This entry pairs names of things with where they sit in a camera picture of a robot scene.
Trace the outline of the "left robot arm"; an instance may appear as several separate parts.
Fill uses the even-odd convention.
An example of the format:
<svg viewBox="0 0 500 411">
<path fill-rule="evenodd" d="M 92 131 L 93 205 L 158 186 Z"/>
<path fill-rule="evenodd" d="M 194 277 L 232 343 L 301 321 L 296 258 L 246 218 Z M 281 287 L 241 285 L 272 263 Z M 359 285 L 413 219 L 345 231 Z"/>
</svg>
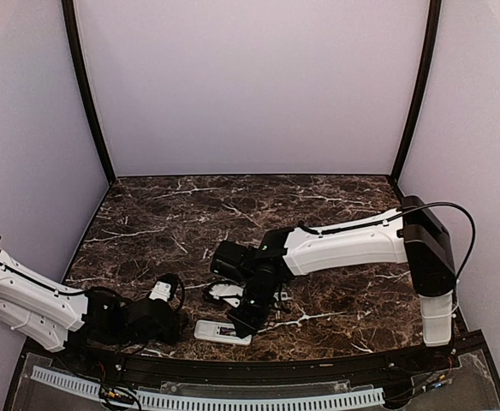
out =
<svg viewBox="0 0 500 411">
<path fill-rule="evenodd" d="M 150 294 L 133 301 L 112 289 L 75 289 L 56 283 L 0 248 L 0 320 L 62 357 L 78 373 L 97 365 L 88 343 L 106 346 L 176 344 L 183 330 L 180 308 L 170 301 L 176 288 L 164 276 Z"/>
</svg>

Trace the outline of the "blue battery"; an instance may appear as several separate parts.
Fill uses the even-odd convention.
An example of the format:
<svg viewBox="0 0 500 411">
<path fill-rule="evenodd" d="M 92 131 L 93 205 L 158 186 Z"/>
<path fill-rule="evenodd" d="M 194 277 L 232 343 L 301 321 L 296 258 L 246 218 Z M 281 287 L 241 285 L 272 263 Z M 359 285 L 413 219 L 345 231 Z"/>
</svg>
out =
<svg viewBox="0 0 500 411">
<path fill-rule="evenodd" d="M 225 336 L 235 336 L 236 335 L 236 331 L 233 328 L 221 327 L 219 329 L 219 334 L 220 335 L 225 335 Z"/>
</svg>

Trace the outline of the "white remote control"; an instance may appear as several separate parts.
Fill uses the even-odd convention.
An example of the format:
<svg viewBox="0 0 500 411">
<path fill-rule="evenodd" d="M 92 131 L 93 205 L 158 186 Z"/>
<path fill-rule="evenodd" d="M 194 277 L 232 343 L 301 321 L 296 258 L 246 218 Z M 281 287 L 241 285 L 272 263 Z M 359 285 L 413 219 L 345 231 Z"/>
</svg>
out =
<svg viewBox="0 0 500 411">
<path fill-rule="evenodd" d="M 251 336 L 244 338 L 238 337 L 235 332 L 235 327 L 231 323 L 209 320 L 199 320 L 196 323 L 193 336 L 201 341 L 241 346 L 248 346 L 252 341 Z"/>
</svg>

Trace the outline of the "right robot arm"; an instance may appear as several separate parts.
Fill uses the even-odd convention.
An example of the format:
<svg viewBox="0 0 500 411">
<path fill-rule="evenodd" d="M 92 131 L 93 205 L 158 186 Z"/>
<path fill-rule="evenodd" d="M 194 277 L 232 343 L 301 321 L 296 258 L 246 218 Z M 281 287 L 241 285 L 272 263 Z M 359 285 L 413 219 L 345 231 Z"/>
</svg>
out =
<svg viewBox="0 0 500 411">
<path fill-rule="evenodd" d="M 206 292 L 225 301 L 239 338 L 254 336 L 267 320 L 281 289 L 295 277 L 353 265 L 406 263 L 420 298 L 423 342 L 413 354 L 422 372 L 444 360 L 452 338 L 456 287 L 462 268 L 455 264 L 448 229 L 432 212 L 447 201 L 424 203 L 417 196 L 400 207 L 346 223 L 269 230 L 258 247 L 222 241 L 211 272 L 222 277 Z"/>
</svg>

